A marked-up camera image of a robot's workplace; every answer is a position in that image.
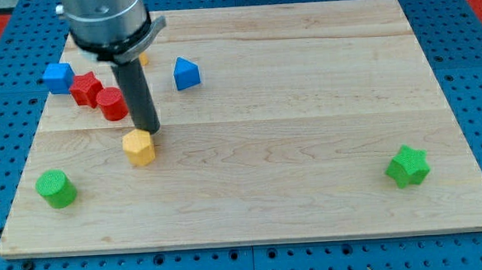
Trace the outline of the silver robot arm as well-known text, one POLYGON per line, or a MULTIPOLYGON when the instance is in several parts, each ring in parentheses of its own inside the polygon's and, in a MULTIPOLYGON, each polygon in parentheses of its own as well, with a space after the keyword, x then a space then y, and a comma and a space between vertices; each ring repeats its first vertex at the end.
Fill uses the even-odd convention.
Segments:
POLYGON ((59 0, 55 13, 78 48, 117 65, 138 59, 167 25, 163 15, 150 18, 143 0, 59 0))

